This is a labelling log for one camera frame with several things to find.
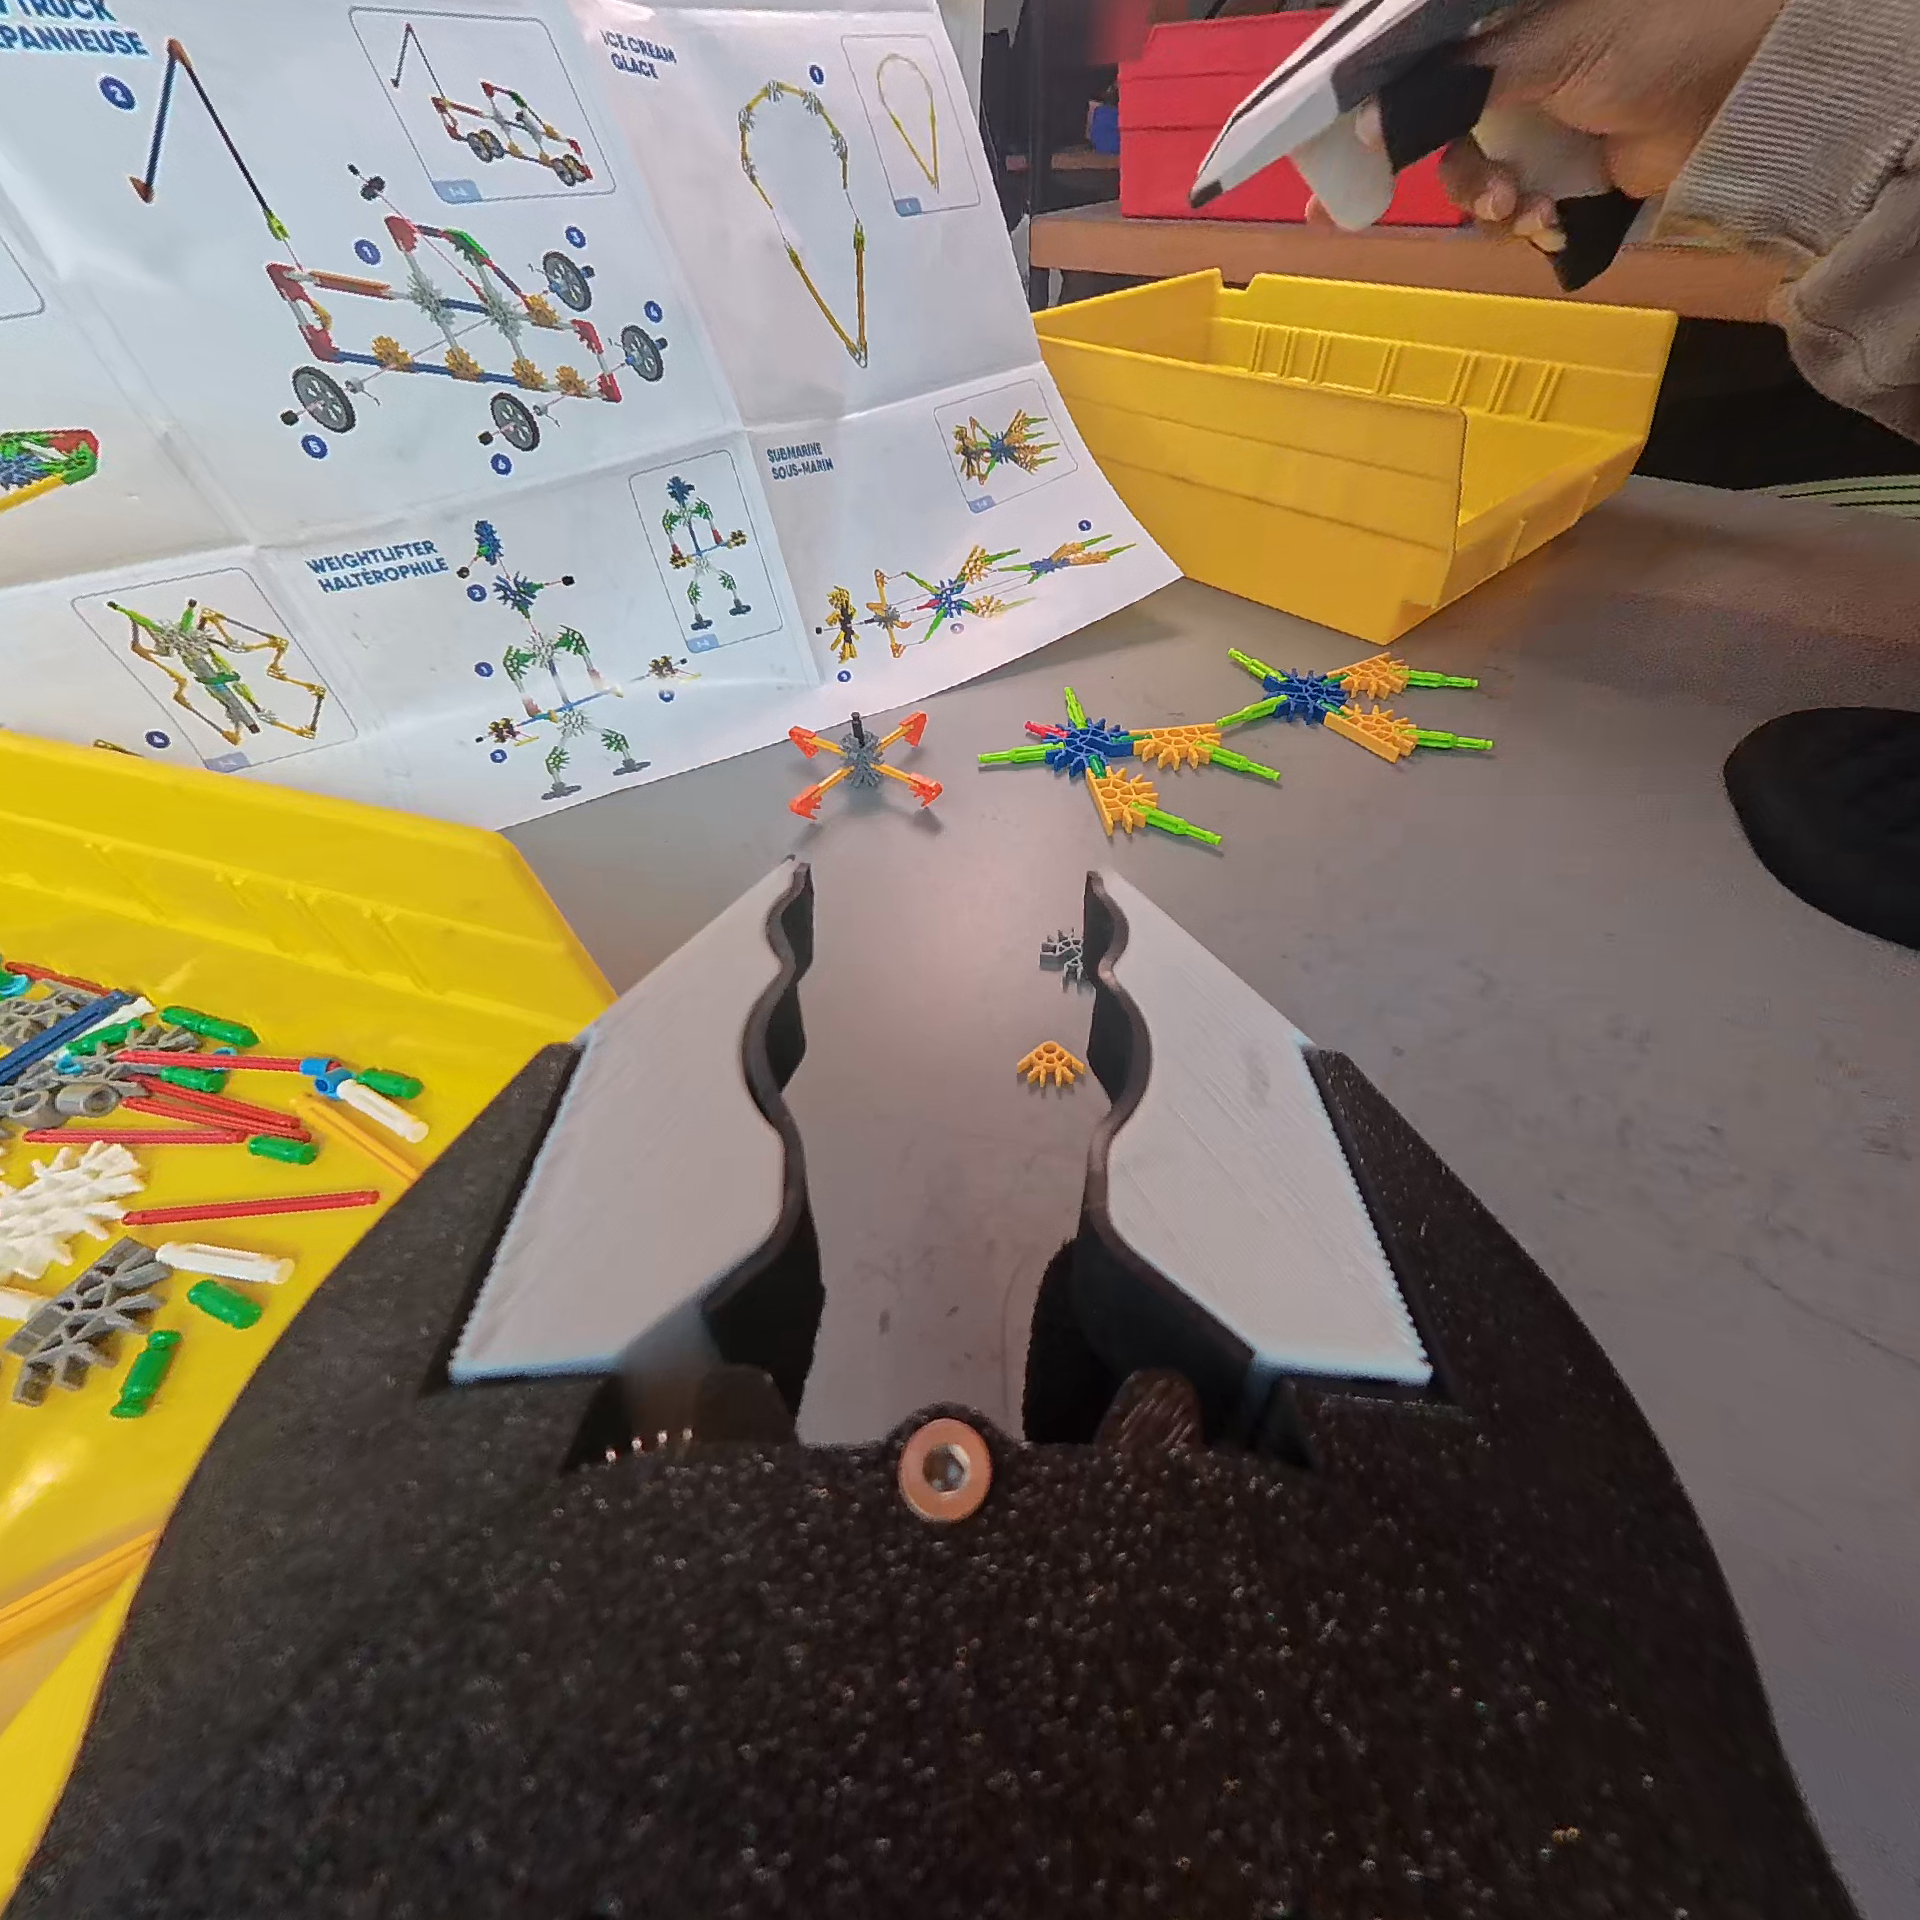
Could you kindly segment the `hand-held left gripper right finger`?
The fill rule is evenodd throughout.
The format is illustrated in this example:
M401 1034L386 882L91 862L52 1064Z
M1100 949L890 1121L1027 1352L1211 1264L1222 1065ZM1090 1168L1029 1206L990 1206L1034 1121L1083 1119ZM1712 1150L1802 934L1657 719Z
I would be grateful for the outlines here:
M1024 1439L1092 1442L1138 1376L1205 1446L1301 1446L1301 1389L1433 1402L1337 1058L1116 872L1088 874L1083 934L1109 1112L1036 1301Z

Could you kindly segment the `white building instruction sheet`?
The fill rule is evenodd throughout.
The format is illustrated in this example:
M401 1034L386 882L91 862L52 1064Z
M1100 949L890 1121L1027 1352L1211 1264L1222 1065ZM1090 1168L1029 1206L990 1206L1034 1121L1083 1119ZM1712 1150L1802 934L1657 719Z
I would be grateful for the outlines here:
M3 7L5 725L504 827L1179 570L937 5Z

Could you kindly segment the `blue green assembly with red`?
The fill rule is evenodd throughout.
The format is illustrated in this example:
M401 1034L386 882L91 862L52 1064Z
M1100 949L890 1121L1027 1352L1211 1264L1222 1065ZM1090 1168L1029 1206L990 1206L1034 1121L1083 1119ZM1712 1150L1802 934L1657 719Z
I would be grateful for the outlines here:
M1222 722L1124 728L1090 715L1073 688L1062 690L1060 725L1027 722L1027 744L976 757L981 773L1038 766L1080 784L1109 840L1137 832L1221 848L1222 837L1161 805L1154 776L1218 773L1278 786L1282 773L1228 746Z

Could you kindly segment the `pile of green red pieces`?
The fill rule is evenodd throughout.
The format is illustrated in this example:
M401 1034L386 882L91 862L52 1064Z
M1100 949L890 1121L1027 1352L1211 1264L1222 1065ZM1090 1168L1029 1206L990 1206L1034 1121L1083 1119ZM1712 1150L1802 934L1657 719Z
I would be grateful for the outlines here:
M241 1389L489 1090L474 1024L212 945L60 955L112 1006L5 1083L5 1662L149 1563Z

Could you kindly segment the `black padded cushion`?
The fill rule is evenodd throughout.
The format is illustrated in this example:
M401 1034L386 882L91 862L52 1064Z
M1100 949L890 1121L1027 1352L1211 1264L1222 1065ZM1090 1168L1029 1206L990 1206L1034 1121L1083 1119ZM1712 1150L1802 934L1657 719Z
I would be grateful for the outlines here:
M1814 913L1918 949L1918 714L1789 711L1722 768L1761 864Z

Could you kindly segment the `orange grey cross assembly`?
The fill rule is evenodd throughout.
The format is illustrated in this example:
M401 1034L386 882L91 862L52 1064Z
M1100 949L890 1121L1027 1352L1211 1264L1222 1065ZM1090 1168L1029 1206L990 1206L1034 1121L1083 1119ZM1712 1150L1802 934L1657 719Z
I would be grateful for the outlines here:
M789 802L789 813L813 824L822 813L825 799L834 790L851 786L858 792L874 792L890 783L905 786L915 800L929 809L941 799L941 783L910 773L890 760L896 749L916 750L924 744L925 728L925 709L913 711L885 734L874 734L858 711L851 714L848 728L841 736L820 734L810 728L792 728L787 733L787 742L810 761L827 757L833 761L833 770L822 781L805 786Z

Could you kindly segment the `blue green yellow assembly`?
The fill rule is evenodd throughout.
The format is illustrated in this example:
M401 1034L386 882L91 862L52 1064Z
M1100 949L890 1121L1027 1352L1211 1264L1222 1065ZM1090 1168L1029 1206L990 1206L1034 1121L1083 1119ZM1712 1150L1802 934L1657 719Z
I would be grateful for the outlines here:
M1493 739L1419 728L1387 707L1409 690L1474 690L1477 679L1413 667L1394 657L1370 657L1325 673L1272 667L1240 649L1233 661L1260 683L1261 698L1222 715L1221 733L1265 722L1323 729L1386 763L1402 763L1421 753L1491 754Z

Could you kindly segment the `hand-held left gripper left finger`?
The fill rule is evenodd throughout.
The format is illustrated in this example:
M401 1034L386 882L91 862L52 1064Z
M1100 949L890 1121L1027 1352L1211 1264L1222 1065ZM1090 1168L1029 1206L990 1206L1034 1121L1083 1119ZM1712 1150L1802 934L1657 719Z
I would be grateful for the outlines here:
M578 1039L453 1385L586 1379L608 1449L789 1446L825 1314L787 1089L813 887L789 857Z

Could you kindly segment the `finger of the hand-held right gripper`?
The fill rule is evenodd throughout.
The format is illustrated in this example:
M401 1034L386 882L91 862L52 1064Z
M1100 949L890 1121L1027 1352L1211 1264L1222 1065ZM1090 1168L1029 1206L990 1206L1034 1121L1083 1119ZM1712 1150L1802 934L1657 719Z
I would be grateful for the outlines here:
M1208 209L1290 162L1340 229L1378 225L1400 176L1470 136L1493 74L1465 58L1505 2L1350 2L1228 117L1190 183Z

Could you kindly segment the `yellow plastic bin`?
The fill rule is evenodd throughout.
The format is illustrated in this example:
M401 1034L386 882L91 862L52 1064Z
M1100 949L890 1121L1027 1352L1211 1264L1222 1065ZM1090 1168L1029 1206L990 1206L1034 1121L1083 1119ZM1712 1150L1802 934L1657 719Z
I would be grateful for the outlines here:
M244 1024L222 1095L161 1086L5 1130L5 1209L62 1141L133 1166L121 1217L5 1254L5 1896L80 1752L161 1529L256 1368L349 1248L611 987L499 834L5 734L5 1054L70 1002L104 1029Z
M1676 317L1196 272L1036 333L1073 426L1185 577L1387 646L1621 490Z

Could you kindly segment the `wooden shelf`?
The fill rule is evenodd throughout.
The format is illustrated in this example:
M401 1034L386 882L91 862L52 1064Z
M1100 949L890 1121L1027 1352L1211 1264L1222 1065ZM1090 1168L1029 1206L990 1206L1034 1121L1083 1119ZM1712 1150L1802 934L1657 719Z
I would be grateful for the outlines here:
M1041 271L1120 280L1218 272L1241 286L1261 275L1432 286L1498 298L1564 298L1544 254L1470 226L1374 226L1129 221L1117 205L1043 213L1029 232ZM1666 309L1685 321L1769 323L1786 269L1712 247L1624 247L1572 293L1598 305Z

